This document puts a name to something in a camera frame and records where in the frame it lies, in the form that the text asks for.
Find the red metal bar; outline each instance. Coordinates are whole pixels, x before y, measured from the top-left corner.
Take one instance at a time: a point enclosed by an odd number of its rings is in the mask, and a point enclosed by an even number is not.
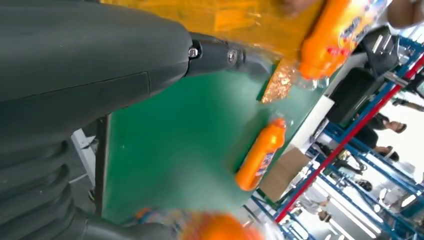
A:
[[[414,64],[413,67],[405,74],[407,79],[411,79],[418,70],[424,65],[424,55],[422,55]],[[351,141],[351,139],[362,129],[379,111],[380,109],[401,89],[401,86],[396,85],[392,90],[390,90],[386,96],[384,96],[377,105],[367,114],[363,119],[358,122],[358,124],[352,129],[351,132],[340,142],[336,149],[319,165],[316,171],[311,173],[311,176],[306,179],[305,184],[296,192],[296,194],[290,199],[288,204],[282,210],[282,212],[275,218],[275,222],[279,223],[287,215],[289,208],[295,203],[295,201],[302,195],[306,189],[315,181],[315,178],[321,173],[321,171],[326,168],[333,159],[340,153],[345,145]]]

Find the black chair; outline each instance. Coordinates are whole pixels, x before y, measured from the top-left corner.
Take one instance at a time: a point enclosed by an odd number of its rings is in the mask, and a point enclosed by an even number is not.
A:
[[[342,124],[351,120],[384,83],[384,74],[399,64],[399,38],[392,36],[387,26],[379,27],[368,33],[353,54],[366,53],[365,67],[350,70],[329,96],[334,106],[327,118]]]

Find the orange bottle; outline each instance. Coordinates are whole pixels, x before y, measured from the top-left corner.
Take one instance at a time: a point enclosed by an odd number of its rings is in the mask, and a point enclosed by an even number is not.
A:
[[[235,181],[242,190],[252,191],[258,186],[275,152],[283,146],[285,133],[283,118],[276,118],[260,132],[235,175]]]
[[[327,0],[301,49],[302,77],[308,80],[330,77],[366,34],[368,23],[376,19],[386,5],[387,0]]]
[[[221,212],[192,212],[181,209],[145,209],[138,222],[164,224],[178,240],[271,240],[272,229],[244,227],[235,217]]]

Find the green surface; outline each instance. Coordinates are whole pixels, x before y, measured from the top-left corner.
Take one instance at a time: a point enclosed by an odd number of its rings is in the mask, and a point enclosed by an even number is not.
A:
[[[288,98],[264,105],[257,98],[268,78],[228,71],[184,78],[113,113],[103,216],[122,223],[145,207],[231,211],[244,204],[251,192],[234,177],[258,133],[283,114],[289,142],[323,93],[293,87]]]

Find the screw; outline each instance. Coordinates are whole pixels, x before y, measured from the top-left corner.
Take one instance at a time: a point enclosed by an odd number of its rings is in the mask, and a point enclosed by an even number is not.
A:
[[[197,48],[192,46],[188,49],[188,57],[189,58],[192,59],[192,58],[197,57],[198,55],[199,55],[199,50]]]
[[[232,48],[228,51],[227,60],[230,64],[234,64],[237,61],[239,53],[236,49]]]

